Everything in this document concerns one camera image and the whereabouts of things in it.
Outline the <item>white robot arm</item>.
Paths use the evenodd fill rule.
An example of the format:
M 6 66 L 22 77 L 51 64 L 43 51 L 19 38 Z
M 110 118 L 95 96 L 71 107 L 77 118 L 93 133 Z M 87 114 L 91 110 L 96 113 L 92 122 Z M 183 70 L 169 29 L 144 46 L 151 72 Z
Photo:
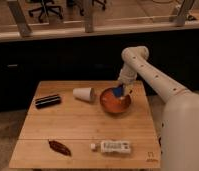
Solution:
M 161 128 L 161 171 L 199 171 L 199 94 L 147 62 L 146 46 L 127 47 L 118 81 L 125 88 L 140 75 L 165 102 Z

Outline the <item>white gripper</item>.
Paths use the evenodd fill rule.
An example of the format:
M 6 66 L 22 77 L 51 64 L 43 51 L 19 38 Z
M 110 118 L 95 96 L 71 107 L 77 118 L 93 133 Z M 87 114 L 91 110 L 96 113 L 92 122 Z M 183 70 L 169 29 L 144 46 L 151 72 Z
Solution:
M 125 88 L 125 95 L 131 94 L 133 91 L 133 84 L 137 78 L 137 75 L 133 76 L 126 76 L 126 75 L 120 75 L 118 77 L 118 83 L 122 86 L 126 86 Z

